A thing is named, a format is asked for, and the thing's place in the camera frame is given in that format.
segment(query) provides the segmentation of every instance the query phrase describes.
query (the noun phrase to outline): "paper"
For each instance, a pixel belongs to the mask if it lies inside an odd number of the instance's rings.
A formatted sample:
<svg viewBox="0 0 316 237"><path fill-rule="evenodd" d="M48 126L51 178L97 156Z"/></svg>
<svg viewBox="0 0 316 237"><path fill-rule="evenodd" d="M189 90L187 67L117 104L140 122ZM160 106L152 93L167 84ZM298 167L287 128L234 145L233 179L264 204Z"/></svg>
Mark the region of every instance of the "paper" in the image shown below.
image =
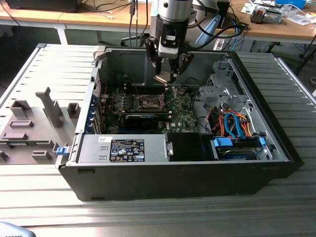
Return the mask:
<svg viewBox="0 0 316 237"><path fill-rule="evenodd" d="M256 0L254 3L261 5L276 6L276 2L273 0Z"/></svg>
<svg viewBox="0 0 316 237"><path fill-rule="evenodd" d="M291 17L288 17L287 19L297 24L300 24L301 26L305 26L311 23L311 20L309 18L302 15L291 16Z"/></svg>
<svg viewBox="0 0 316 237"><path fill-rule="evenodd" d="M241 12L252 14L252 12L256 6L259 6L260 8L269 9L269 7L267 7L267 6L260 6L257 4L245 3L245 6L242 8Z"/></svg>

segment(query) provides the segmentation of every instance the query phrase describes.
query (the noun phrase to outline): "warning label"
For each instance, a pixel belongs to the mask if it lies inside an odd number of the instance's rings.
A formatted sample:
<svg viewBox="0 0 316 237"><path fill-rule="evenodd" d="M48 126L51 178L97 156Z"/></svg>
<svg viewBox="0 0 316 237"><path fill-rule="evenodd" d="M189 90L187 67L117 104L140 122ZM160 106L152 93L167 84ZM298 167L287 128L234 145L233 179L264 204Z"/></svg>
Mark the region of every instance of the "warning label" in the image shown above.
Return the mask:
<svg viewBox="0 0 316 237"><path fill-rule="evenodd" d="M112 140L111 162L144 162L145 143L143 139Z"/></svg>

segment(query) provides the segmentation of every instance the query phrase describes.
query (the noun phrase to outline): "wooden desk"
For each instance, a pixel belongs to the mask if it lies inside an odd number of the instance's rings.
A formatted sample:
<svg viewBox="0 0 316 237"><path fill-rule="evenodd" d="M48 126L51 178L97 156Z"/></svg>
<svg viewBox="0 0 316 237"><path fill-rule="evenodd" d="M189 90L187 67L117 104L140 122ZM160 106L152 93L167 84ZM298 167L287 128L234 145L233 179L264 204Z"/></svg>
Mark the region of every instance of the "wooden desk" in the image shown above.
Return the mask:
<svg viewBox="0 0 316 237"><path fill-rule="evenodd" d="M1 1L6 11L9 12L10 15L13 16L14 19L17 21L58 23L59 17L63 14L62 12L58 12L58 11L11 9L4 0L1 0ZM5 10L2 8L1 5L0 5L0 19L13 21L12 18L5 12Z"/></svg>
<svg viewBox="0 0 316 237"><path fill-rule="evenodd" d="M109 0L95 0L96 5L101 3L107 3ZM128 2L125 0L118 0L116 4L106 5L100 7L100 10L110 9L113 7L117 7L120 5L127 4ZM129 15L129 5L121 8L117 8L113 10L113 14L110 13L102 13L105 15L113 16L113 19L105 17L95 12L88 12L84 9L81 9L78 13L63 13L58 21L59 23L64 24L81 24L81 25L94 25L94 26L112 26L112 27L129 27L130 15ZM92 4L85 4L85 8L95 11L92 7ZM148 28L150 26L150 9L151 4L148 4ZM138 4L138 27L143 29L146 25L146 4L139 3ZM133 17L132 27L136 27L136 13Z"/></svg>
<svg viewBox="0 0 316 237"><path fill-rule="evenodd" d="M95 0L96 5L101 3L107 3L110 0ZM127 32L129 28L129 6L117 8L113 10L112 15L114 18L110 19L95 12L88 12L84 9L80 9L78 13L61 13L54 11L40 11L40 10L14 10L10 9L7 4L2 0L5 9L19 21L22 26L33 27L51 27L56 28L60 37L61 43L67 44L67 38L65 35L65 29L78 29L78 30L95 30L95 31L119 31ZM295 43L309 43L315 33L315 25L309 24L301 26L294 22L291 22L284 18L280 25L275 24L253 24L250 22L250 15L241 13L242 5L247 0L232 0L233 9L237 17L249 24L249 30L245 38L247 40L263 40L263 41L280 41L280 42L295 42ZM116 4L110 4L103 6L100 9L109 9L119 5L128 3L127 0L118 0ZM91 2L85 4L85 8L94 11ZM149 9L149 23L146 32L149 32L150 28L150 9ZM141 32L146 25L146 5L144 3L138 4L138 32ZM305 11L316 10L315 6L304 8ZM15 22L7 15L7 13L0 6L0 24L3 25L16 25ZM135 32L136 27L136 15L133 17L131 32ZM197 29L194 31L199 35L201 32Z"/></svg>
<svg viewBox="0 0 316 237"><path fill-rule="evenodd" d="M315 24L308 24L305 26L301 26L297 23L294 23L286 18L282 19L282 22L279 25L276 24L254 24L250 22L250 14L245 14L240 12L242 10L242 6L249 2L247 0L232 0L233 6L232 8L235 11L236 16L240 19L240 21L249 24L249 29L247 31L248 37L264 37L271 38L271 41L285 41L288 40L312 40L315 36ZM316 6L307 5L303 9L305 12L308 11L316 11Z"/></svg>

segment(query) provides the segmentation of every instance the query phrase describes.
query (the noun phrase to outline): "aluminum profile table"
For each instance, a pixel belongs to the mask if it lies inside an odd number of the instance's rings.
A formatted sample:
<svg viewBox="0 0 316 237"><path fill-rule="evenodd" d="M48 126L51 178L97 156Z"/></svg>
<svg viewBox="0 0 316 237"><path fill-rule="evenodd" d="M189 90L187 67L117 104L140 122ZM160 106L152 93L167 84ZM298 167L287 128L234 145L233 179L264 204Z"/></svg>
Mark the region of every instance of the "aluminum profile table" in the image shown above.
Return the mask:
<svg viewBox="0 0 316 237"><path fill-rule="evenodd" d="M50 54L61 52L59 45L47 47L57 49ZM63 49L69 52L72 47ZM17 77L44 56L40 51L35 50ZM280 59L269 54L239 56L301 151L305 165L290 177L274 180L253 196L82 202L53 164L0 165L0 220L26 227L38 237L316 236L314 101ZM276 71L276 77L269 75ZM19 80L4 96L14 93Z"/></svg>

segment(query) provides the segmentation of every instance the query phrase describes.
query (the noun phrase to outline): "desk leg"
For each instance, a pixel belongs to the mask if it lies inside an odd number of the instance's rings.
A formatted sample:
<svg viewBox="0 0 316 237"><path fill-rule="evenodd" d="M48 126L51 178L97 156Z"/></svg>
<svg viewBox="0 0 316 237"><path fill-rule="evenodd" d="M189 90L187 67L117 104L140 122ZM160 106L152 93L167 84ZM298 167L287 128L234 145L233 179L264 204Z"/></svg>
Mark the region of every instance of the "desk leg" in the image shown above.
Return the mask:
<svg viewBox="0 0 316 237"><path fill-rule="evenodd" d="M245 39L242 45L236 48L239 52L250 52L252 44L253 44L253 40Z"/></svg>
<svg viewBox="0 0 316 237"><path fill-rule="evenodd" d="M58 32L60 43L68 44L66 33L65 33L65 29L66 29L65 24L55 24L54 27Z"/></svg>

